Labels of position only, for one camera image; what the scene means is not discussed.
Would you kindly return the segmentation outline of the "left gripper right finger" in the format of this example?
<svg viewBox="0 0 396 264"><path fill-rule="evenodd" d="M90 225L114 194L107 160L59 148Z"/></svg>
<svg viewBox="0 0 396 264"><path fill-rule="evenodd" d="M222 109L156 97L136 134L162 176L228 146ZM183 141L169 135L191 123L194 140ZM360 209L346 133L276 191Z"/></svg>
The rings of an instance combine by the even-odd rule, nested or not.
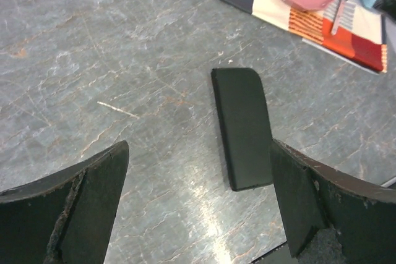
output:
<svg viewBox="0 0 396 264"><path fill-rule="evenodd" d="M395 263L395 190L274 140L270 162L291 257L300 263Z"/></svg>

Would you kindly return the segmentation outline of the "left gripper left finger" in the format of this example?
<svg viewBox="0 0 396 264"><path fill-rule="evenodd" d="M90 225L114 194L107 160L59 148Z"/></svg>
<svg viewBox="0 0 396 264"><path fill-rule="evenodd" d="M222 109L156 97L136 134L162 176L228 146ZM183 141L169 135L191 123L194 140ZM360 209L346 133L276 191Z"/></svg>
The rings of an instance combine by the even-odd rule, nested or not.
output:
<svg viewBox="0 0 396 264"><path fill-rule="evenodd" d="M129 145L1 192L1 263L103 263Z"/></svg>

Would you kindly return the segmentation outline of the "black zipper tool case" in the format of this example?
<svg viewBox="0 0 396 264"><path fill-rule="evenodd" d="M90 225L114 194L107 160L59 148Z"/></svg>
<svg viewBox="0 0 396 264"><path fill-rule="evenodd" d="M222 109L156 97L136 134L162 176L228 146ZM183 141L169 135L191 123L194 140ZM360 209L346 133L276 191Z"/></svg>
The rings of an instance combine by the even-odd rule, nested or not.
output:
<svg viewBox="0 0 396 264"><path fill-rule="evenodd" d="M273 138L259 74L250 68L216 68L211 79L231 189L271 184Z"/></svg>

